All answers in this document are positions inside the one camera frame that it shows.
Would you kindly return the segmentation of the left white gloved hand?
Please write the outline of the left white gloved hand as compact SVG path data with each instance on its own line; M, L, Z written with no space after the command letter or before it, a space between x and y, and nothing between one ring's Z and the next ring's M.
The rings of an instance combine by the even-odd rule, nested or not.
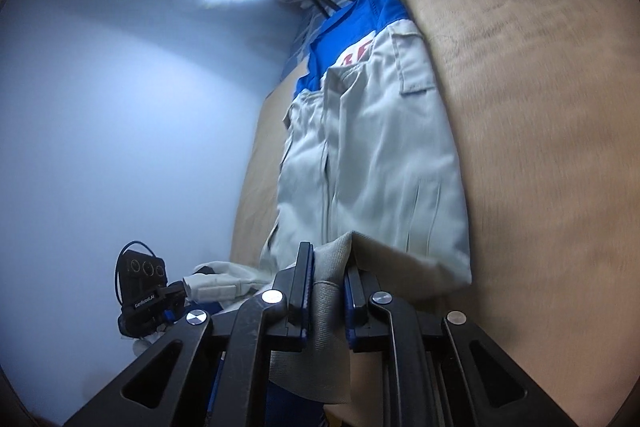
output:
M227 273L195 273L183 277L186 297L194 303L231 303L238 297L239 280Z

